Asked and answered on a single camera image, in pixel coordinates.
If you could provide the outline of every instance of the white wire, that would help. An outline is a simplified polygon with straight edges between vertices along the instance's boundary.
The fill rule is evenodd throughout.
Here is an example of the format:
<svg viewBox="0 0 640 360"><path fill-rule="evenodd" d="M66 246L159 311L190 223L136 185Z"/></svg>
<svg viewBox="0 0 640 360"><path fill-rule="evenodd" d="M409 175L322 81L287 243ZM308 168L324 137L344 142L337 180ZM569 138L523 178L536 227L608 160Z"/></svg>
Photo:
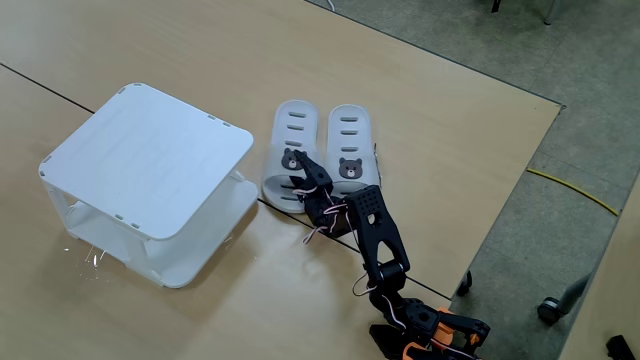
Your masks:
<svg viewBox="0 0 640 360"><path fill-rule="evenodd" d="M391 317L393 318L393 321L397 322L398 324L402 325L402 327L407 330L407 325L403 324L401 321L399 321L398 319L396 319L396 313L393 312L393 305L391 305L391 301L389 301L389 299L387 299L386 296L382 295L382 297L387 300L387 302L389 303L389 308L391 309Z"/></svg>
<svg viewBox="0 0 640 360"><path fill-rule="evenodd" d="M320 226L320 227L317 227L317 228L311 230L311 232L308 233L307 236L302 238L302 243L305 244L305 245L308 245L309 242L311 241L311 238L313 238L313 235L315 235L320 230L326 230L326 229L327 229L326 226Z"/></svg>
<svg viewBox="0 0 640 360"><path fill-rule="evenodd" d="M440 346L442 346L442 347L446 348L446 349L447 349L447 350L449 350L449 351L453 351L454 353L458 353L458 354L460 354L460 355L464 355L464 356L468 357L469 359L473 359L473 360L478 359L477 357L475 357L475 356L473 356L473 355L469 355L469 354L467 354L467 353L465 353L465 352L462 352L462 351L460 351L460 350L456 350L456 349L454 349L454 348L452 348L452 347L449 347L449 346L447 346L447 345L445 345L445 344L441 343L440 341L438 341L438 340L436 340L436 339L431 339L431 341L432 341L432 342L434 342L434 343L438 343L438 345L440 345Z"/></svg>
<svg viewBox="0 0 640 360"><path fill-rule="evenodd" d="M353 295L355 296L363 296L363 295L367 295L368 293L372 292L373 290L375 290L378 285L370 288L367 287L367 290L365 290L364 292L361 292L360 294L356 294L356 285L358 285L358 283L360 282L360 280L364 279L364 277L367 276L367 273L365 272L364 275L360 276L360 278L358 278L358 280L356 280L355 283L353 283L353 286L351 287L351 292L353 293Z"/></svg>
<svg viewBox="0 0 640 360"><path fill-rule="evenodd" d="M291 192L296 194L296 195L305 195L306 196L307 194L311 194L312 192L316 191L317 189L318 189L318 187L316 186L311 190L295 189L295 190L292 190Z"/></svg>

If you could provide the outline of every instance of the chair leg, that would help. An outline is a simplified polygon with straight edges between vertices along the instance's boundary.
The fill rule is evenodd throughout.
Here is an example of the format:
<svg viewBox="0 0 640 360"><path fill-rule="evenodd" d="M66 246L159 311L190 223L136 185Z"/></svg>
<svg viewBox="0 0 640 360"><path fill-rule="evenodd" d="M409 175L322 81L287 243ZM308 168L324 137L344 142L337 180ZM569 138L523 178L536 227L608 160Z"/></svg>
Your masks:
<svg viewBox="0 0 640 360"><path fill-rule="evenodd" d="M547 17L544 19L545 25L551 25L551 22L556 17L559 7L560 0L553 0L553 2L551 3L551 7L549 8L549 12L547 13Z"/></svg>
<svg viewBox="0 0 640 360"><path fill-rule="evenodd" d="M502 0L493 0L493 7L491 8L491 12L498 12L500 10L500 1Z"/></svg>

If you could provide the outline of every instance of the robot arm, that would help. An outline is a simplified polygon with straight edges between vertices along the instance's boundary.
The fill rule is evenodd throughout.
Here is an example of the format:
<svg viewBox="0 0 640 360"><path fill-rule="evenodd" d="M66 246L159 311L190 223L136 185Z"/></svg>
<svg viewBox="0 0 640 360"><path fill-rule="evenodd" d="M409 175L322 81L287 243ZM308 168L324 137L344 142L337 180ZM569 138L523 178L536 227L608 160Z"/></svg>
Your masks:
<svg viewBox="0 0 640 360"><path fill-rule="evenodd" d="M400 233L387 211L380 188L368 186L343 199L332 197L333 183L324 168L304 153L294 154L306 178L291 177L312 223L330 237L354 232L363 267L369 281L371 304L389 325L372 325L369 333L388 359L476 359L475 350L487 335L484 322L446 309L435 310L419 299L405 299L400 291L410 269ZM378 246L384 243L393 254L385 263L378 260ZM452 345L453 333L465 335L463 347Z"/></svg>

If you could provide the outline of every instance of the bear face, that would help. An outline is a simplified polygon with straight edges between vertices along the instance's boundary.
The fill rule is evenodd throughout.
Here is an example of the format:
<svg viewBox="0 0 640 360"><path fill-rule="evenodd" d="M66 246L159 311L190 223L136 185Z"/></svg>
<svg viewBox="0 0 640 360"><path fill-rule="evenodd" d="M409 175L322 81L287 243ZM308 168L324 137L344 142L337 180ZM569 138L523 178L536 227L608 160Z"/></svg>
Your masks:
<svg viewBox="0 0 640 360"><path fill-rule="evenodd" d="M362 176L362 159L340 158L340 176L345 179L359 179Z"/></svg>
<svg viewBox="0 0 640 360"><path fill-rule="evenodd" d="M298 159L296 159L296 155L289 148L284 149L284 155L282 156L282 160L280 160L280 163L282 164L282 166L284 166L285 169L288 170L302 169L302 165L300 165Z"/></svg>

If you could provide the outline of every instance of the yellow cable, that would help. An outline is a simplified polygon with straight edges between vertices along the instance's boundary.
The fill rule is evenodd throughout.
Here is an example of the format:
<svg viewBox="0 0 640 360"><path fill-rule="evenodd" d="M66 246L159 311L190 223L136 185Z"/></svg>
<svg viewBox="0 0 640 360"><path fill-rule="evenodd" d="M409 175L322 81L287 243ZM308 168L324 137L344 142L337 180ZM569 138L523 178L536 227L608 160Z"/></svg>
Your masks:
<svg viewBox="0 0 640 360"><path fill-rule="evenodd" d="M605 203L604 203L604 201L602 201L602 200L598 199L597 197L595 197L595 196L593 196L593 195L589 194L588 192L586 192L586 191L584 191L584 190L580 189L579 187L577 187L577 186L575 186L575 185L573 185L573 184L569 184L568 182L566 182L566 181L564 181L564 180L561 180L561 179L558 179L558 178L557 178L557 177L555 177L555 176L552 176L552 175L549 175L549 174L545 174L545 173L543 173L542 171L538 171L538 170L535 170L535 169L532 169L532 168L527 168L527 171L528 171L528 172L530 172L530 173L533 173L533 174L536 174L536 175L540 175L540 176L542 176L542 177L545 177L545 178L547 178L547 179L549 179L549 180L553 180L553 181L555 181L555 182L557 182L557 183L559 183L559 184L562 184L562 185L564 185L564 186L566 186L566 187L568 187L568 188L571 188L571 189L573 189L573 190L575 190L575 191L579 192L580 194L582 194L582 195L584 195L584 196L588 197L589 199L591 199L591 200L593 200L593 201L597 202L598 204L600 204L600 206L602 206L603 208L605 208L605 209L609 210L613 215L615 215L615 216L618 216L618 215L619 215L619 214L618 214L618 212L617 212L616 210L614 210L611 206L609 206L609 205L605 204Z"/></svg>

